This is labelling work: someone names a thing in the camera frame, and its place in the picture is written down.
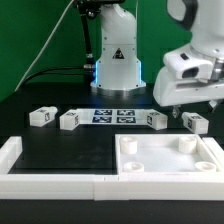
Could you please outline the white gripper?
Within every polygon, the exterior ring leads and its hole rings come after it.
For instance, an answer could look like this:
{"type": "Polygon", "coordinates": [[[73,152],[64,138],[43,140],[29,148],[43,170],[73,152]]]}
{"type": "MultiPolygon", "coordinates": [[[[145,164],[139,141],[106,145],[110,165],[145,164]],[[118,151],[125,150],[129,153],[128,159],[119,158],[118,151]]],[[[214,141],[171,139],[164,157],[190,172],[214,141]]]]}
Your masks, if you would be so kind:
{"type": "Polygon", "coordinates": [[[224,99],[224,80],[205,84],[196,79],[178,80],[167,68],[159,72],[153,90],[156,102],[162,106],[173,106],[174,118],[180,116],[180,105],[209,102],[209,108],[215,110],[224,99]]]}

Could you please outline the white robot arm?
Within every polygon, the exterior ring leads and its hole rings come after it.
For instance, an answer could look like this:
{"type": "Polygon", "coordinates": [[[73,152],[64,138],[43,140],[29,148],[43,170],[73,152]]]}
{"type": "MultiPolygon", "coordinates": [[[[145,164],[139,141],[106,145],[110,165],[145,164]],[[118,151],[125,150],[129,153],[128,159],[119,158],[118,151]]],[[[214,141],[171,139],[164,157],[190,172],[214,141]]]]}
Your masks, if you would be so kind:
{"type": "MultiPolygon", "coordinates": [[[[94,60],[91,89],[105,95],[130,95],[145,88],[137,59],[137,21],[120,7],[125,0],[75,0],[82,19],[101,17],[102,53],[94,60]]],[[[171,106],[207,101],[212,108],[224,101],[224,0],[166,0],[166,11],[191,41],[163,57],[153,89],[155,101],[171,106]]]]}

